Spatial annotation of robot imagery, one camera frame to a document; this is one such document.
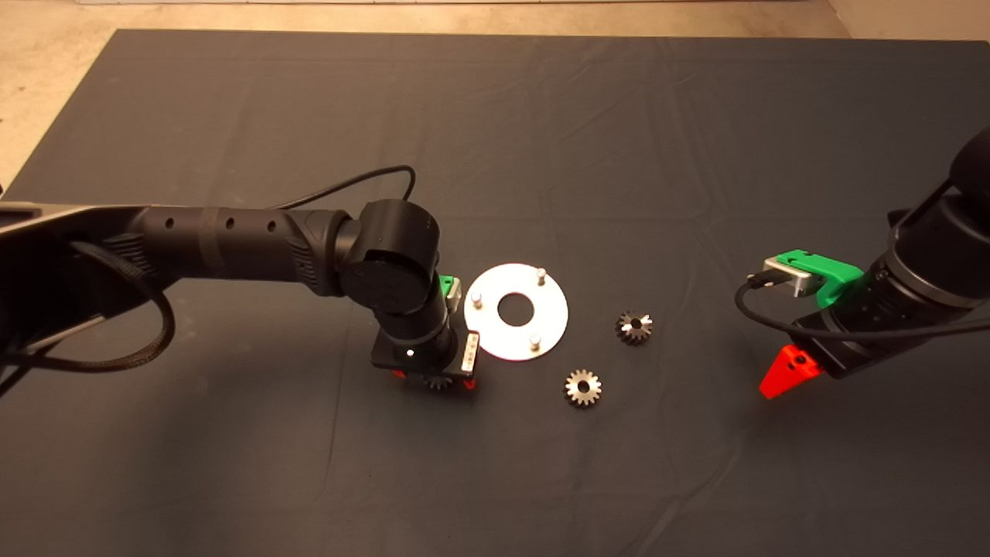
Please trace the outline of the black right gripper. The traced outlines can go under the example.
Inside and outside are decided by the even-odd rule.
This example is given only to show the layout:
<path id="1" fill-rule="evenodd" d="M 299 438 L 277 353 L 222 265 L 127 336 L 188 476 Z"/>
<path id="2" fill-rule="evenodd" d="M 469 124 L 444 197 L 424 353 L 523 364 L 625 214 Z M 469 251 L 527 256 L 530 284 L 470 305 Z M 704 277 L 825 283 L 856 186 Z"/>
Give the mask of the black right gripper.
<path id="1" fill-rule="evenodd" d="M 803 315 L 793 325 L 804 330 L 838 333 L 841 338 L 795 337 L 770 365 L 758 385 L 766 399 L 799 387 L 821 376 L 821 368 L 833 378 L 884 362 L 926 342 L 919 337 L 877 338 L 941 323 L 941 306 L 899 288 L 855 288 L 836 303 Z"/>

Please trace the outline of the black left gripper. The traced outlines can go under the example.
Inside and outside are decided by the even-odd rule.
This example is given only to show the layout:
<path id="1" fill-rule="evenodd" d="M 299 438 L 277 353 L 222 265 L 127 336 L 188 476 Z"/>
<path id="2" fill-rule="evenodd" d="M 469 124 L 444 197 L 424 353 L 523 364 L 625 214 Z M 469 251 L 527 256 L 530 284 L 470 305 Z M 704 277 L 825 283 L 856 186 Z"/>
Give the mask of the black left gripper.
<path id="1" fill-rule="evenodd" d="M 480 335 L 474 331 L 441 331 L 415 345 L 400 344 L 385 332 L 378 333 L 370 360 L 378 369 L 392 371 L 394 377 L 407 380 L 408 374 L 424 378 L 462 380 L 467 391 L 477 386 L 475 367 L 480 352 Z"/>

